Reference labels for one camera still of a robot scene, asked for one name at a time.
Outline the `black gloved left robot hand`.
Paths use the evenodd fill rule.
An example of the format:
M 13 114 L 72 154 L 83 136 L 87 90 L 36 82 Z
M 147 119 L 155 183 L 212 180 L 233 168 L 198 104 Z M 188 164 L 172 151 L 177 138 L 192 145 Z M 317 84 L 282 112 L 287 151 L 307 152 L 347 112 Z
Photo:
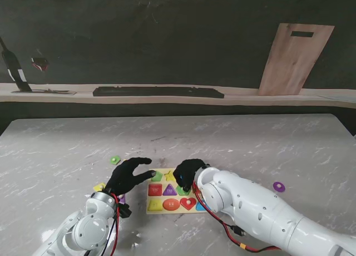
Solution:
M 139 165 L 148 165 L 151 163 L 152 160 L 147 157 L 133 157 L 124 161 L 114 169 L 110 179 L 102 191 L 108 195 L 115 194 L 116 196 L 128 193 L 136 185 L 139 185 L 156 175 L 154 170 L 148 170 L 138 175 L 133 174 L 133 171 Z

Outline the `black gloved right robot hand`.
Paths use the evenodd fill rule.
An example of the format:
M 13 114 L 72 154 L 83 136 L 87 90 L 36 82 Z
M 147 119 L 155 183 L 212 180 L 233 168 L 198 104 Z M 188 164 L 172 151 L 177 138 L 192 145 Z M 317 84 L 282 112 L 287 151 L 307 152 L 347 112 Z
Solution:
M 173 172 L 174 178 L 178 186 L 184 191 L 189 192 L 196 174 L 200 174 L 202 170 L 210 167 L 201 159 L 186 159 L 179 164 Z

